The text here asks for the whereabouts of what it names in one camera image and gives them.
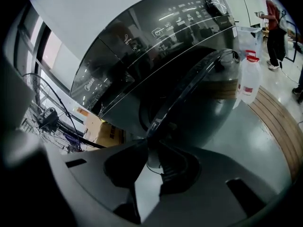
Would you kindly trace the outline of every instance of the handle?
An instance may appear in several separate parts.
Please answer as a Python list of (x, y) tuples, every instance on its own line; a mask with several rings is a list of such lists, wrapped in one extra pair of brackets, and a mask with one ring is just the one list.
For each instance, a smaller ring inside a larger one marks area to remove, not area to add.
[(204, 57), (196, 65), (194, 65), (182, 80), (177, 84), (175, 89), (167, 97), (165, 103), (154, 117), (148, 131), (147, 138), (159, 137), (163, 132), (166, 125), (168, 125), (169, 118), (174, 112), (181, 110), (183, 102), (202, 81), (204, 76), (215, 66), (220, 59), (227, 54), (233, 54), (233, 57), (239, 58), (238, 53), (231, 49), (222, 49), (214, 51)]
[(253, 56), (256, 57), (256, 52), (255, 51), (251, 51), (251, 50), (246, 50), (245, 51), (245, 55), (246, 56)]
[(259, 58), (250, 55), (246, 56), (246, 59), (250, 62), (257, 62), (260, 60)]

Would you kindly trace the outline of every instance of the glossy black surface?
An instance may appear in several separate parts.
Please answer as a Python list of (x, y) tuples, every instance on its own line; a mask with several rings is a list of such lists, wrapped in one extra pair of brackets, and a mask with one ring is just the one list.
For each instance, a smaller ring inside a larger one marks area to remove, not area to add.
[(202, 147), (225, 121), (235, 103), (240, 57), (215, 51), (191, 68), (154, 117), (148, 138), (167, 136), (184, 146)]
[[(168, 83), (176, 83), (194, 63), (213, 51), (203, 46), (205, 50), (194, 55), (193, 46), (231, 26), (234, 21), (229, 8), (223, 16), (209, 8), (205, 0), (142, 0), (99, 34), (80, 65), (71, 96), (103, 117), (143, 80), (186, 52), (187, 59), (174, 66), (179, 70), (176, 75), (174, 72), (166, 75), (173, 77)], [(233, 48), (232, 34), (228, 37), (220, 47)], [(88, 68), (91, 73), (86, 76)], [(89, 84), (93, 84), (91, 88), (96, 92), (85, 90)]]
[(123, 87), (133, 79), (127, 75), (122, 62), (97, 38), (77, 71), (71, 87), (71, 97), (91, 110), (113, 82), (117, 81)]
[(119, 128), (145, 137), (146, 129), (178, 81), (205, 56), (222, 48), (238, 50), (238, 39), (233, 36), (232, 28), (179, 54), (178, 57), (142, 81), (102, 118)]

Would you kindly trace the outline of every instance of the electric fan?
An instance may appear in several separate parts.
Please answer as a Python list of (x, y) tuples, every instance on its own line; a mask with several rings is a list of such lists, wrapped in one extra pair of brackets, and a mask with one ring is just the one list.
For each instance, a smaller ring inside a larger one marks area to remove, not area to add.
[(23, 126), (67, 153), (81, 152), (81, 142), (69, 112), (50, 85), (40, 76), (29, 73), (25, 83), (35, 92)]

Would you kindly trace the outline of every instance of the cable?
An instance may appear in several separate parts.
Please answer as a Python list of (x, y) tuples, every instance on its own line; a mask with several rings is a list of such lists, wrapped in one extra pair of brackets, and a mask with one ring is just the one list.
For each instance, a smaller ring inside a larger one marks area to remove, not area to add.
[(297, 83), (296, 81), (292, 80), (292, 79), (291, 79), (288, 75), (286, 75), (285, 73), (284, 73), (284, 75), (285, 75), (288, 79), (290, 79), (291, 81), (295, 82), (296, 84), (299, 84), (299, 83)]
[(244, 3), (245, 3), (246, 10), (247, 10), (248, 19), (249, 19), (249, 21), (250, 21), (250, 13), (248, 12), (248, 8), (247, 8), (246, 1), (245, 1), (245, 0), (244, 0)]
[(298, 68), (299, 71), (302, 71), (302, 70), (303, 70), (303, 67), (300, 69), (297, 65), (296, 65), (296, 68)]
[(151, 172), (154, 172), (154, 173), (156, 173), (156, 174), (159, 174), (159, 175), (161, 175), (160, 173), (157, 173), (157, 172), (155, 172), (155, 171), (153, 171), (153, 170), (151, 170), (149, 167), (148, 167), (148, 165), (146, 164), (146, 166), (147, 166), (147, 168), (151, 171)]

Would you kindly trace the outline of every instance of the white wall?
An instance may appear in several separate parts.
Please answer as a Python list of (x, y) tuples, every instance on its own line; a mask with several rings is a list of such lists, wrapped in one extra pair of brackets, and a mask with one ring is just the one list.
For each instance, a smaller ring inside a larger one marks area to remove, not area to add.
[(141, 0), (30, 1), (50, 29), (81, 60), (105, 26)]
[(250, 17), (250, 26), (255, 24), (263, 24), (263, 20), (258, 18), (255, 12), (263, 11), (266, 13), (266, 3), (263, 0), (245, 0), (248, 15)]
[(80, 60), (61, 44), (51, 72), (70, 90)]
[(272, 0), (280, 9), (284, 9), (286, 11), (286, 20), (294, 23), (293, 19), (290, 17), (287, 10), (284, 8), (283, 4), (279, 0)]
[(51, 32), (44, 48), (42, 57), (50, 68), (53, 68), (55, 64), (55, 60), (57, 58), (61, 45), (62, 41), (54, 34), (54, 32)]
[(238, 26), (250, 27), (250, 20), (247, 14), (244, 0), (226, 0), (232, 11), (232, 15)]

